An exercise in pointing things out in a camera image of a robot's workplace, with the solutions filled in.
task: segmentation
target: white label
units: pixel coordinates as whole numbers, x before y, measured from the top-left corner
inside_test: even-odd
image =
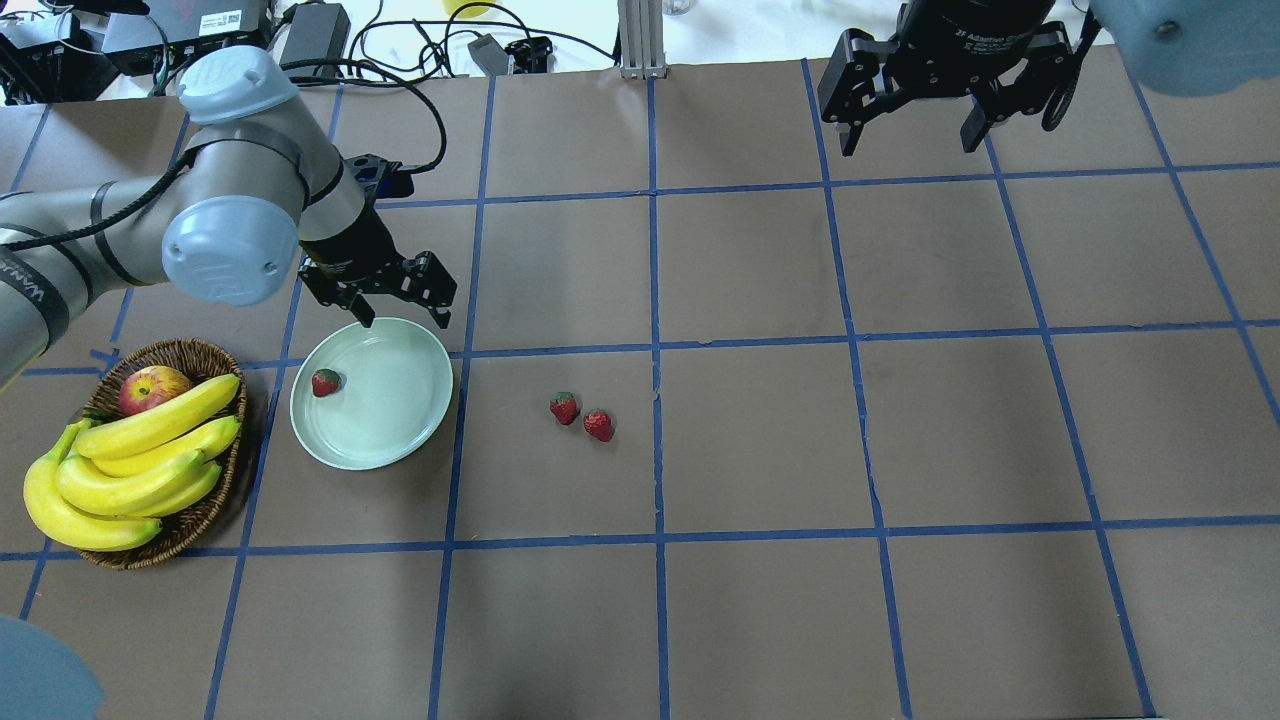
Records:
[[[241,10],[210,13],[200,17],[200,37],[239,29]]]

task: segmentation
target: red strawberry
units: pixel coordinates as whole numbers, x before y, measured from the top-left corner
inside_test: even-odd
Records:
[[[311,395],[316,397],[333,395],[338,392],[340,387],[342,375],[329,368],[321,368],[311,375]]]
[[[572,392],[557,392],[556,397],[552,397],[552,415],[556,415],[559,424],[572,425],[577,413],[577,398]]]
[[[613,439],[613,418],[604,410],[591,410],[582,419],[582,429],[600,442],[609,442]]]

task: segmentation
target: fruit basket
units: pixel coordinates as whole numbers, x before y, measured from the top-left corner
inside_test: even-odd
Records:
[[[212,527],[214,520],[225,509],[228,501],[237,495],[237,479],[242,477],[244,465],[246,448],[242,447],[242,442],[244,441],[244,415],[248,411],[244,373],[227,351],[204,340],[166,340],[148,345],[124,357],[99,383],[97,389],[84,405],[83,414],[102,421],[120,419],[123,416],[119,409],[120,386],[133,372],[147,365],[168,365],[182,370],[193,384],[216,375],[234,373],[241,380],[239,389],[236,397],[212,418],[236,415],[241,421],[241,430],[230,447],[218,456],[218,461],[223,465],[223,474],[214,489],[195,505],[163,518],[160,534],[148,543],[118,552],[78,551],[90,562],[114,570],[156,565],[191,547],[201,534]]]

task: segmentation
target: banana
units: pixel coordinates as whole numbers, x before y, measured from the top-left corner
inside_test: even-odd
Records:
[[[170,496],[169,500],[143,507],[136,514],[146,515],[147,518],[164,518],[195,505],[197,500],[209,495],[209,491],[214,489],[214,486],[218,484],[218,478],[223,474],[223,466],[218,462],[205,462],[200,473],[201,475],[196,478],[196,482],[184,487],[177,495]]]
[[[129,475],[145,473],[170,457],[180,455],[188,450],[198,450],[205,454],[205,457],[218,457],[224,450],[230,447],[232,442],[236,441],[236,434],[238,432],[239,420],[234,415],[227,415],[225,418],[210,420],[189,433],[161,445],[160,447],[152,447],[151,450],[137,455],[129,455],[128,457],[96,457],[93,459],[93,465],[108,475],[127,478]]]
[[[145,473],[128,478],[104,475],[82,455],[72,452],[58,465],[58,492],[76,507],[95,515],[136,515],[182,492],[200,478],[205,456],[188,450]]]
[[[22,484],[22,500],[32,523],[50,538],[77,547],[110,552],[146,544],[160,533],[154,518],[96,518],[82,512],[58,493],[58,468],[86,421],[68,425],[58,443],[36,459]]]
[[[159,447],[221,410],[237,389],[234,374],[210,378],[150,410],[81,432],[72,450],[93,460],[114,460]]]

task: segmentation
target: yellow banana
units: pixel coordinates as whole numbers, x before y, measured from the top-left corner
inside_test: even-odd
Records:
[[[137,415],[83,430],[72,450],[93,460],[119,459],[159,447],[221,410],[239,389],[234,374],[210,378]]]
[[[218,457],[224,450],[232,446],[232,442],[236,441],[236,433],[238,432],[239,419],[234,415],[227,415],[225,418],[210,420],[189,433],[161,445],[160,447],[152,447],[151,450],[137,455],[129,455],[128,457],[93,459],[93,465],[108,475],[127,478],[129,475],[145,473],[170,457],[180,455],[188,450],[198,450],[205,454],[205,457]]]
[[[214,489],[214,486],[218,484],[218,478],[223,474],[223,466],[218,462],[205,462],[201,465],[200,473],[200,477],[196,478],[193,483],[170,496],[169,500],[143,507],[142,510],[138,510],[136,515],[164,518],[165,515],[173,515],[189,505],[195,505],[197,500],[209,495],[209,491]]]
[[[58,493],[58,466],[67,456],[86,421],[68,425],[58,445],[41,455],[27,470],[22,500],[31,520],[50,538],[79,550],[110,552],[146,544],[160,533],[154,518],[96,518],[81,511]]]
[[[188,450],[137,475],[104,475],[87,457],[72,452],[58,466],[58,492],[76,507],[95,515],[136,515],[164,502],[196,482],[205,456]]]

